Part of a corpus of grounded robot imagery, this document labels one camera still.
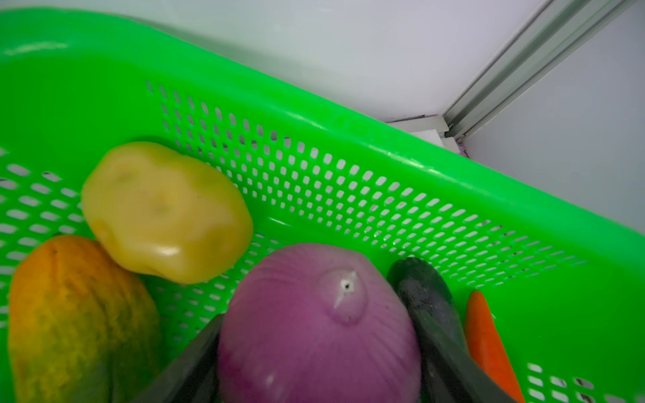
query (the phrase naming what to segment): carrot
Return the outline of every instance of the carrot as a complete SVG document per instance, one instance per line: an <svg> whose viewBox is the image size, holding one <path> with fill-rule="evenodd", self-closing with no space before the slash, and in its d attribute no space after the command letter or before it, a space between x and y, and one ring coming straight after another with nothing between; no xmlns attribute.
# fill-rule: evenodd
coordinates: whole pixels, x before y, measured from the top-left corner
<svg viewBox="0 0 645 403"><path fill-rule="evenodd" d="M470 357L500 388L519 403L524 403L520 385L493 323L488 303L479 291L473 291L468 299L464 332Z"/></svg>

